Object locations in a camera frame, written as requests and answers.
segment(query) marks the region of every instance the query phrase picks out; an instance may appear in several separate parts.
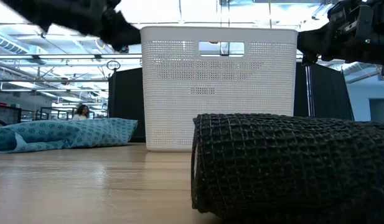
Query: perforated basket wall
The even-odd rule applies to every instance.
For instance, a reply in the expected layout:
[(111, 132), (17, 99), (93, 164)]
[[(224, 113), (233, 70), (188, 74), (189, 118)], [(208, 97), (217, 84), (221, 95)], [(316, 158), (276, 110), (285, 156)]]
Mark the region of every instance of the perforated basket wall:
[[(201, 113), (293, 115), (295, 30), (144, 27), (141, 37), (149, 150), (191, 151)], [(243, 42), (244, 56), (201, 56), (201, 41)]]

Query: wooden table surface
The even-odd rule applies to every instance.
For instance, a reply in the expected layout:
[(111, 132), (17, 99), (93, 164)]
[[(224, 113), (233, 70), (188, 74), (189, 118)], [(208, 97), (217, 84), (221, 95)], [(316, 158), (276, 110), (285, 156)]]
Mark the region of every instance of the wooden table surface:
[(145, 145), (0, 154), (0, 224), (214, 224), (192, 209), (190, 153)]

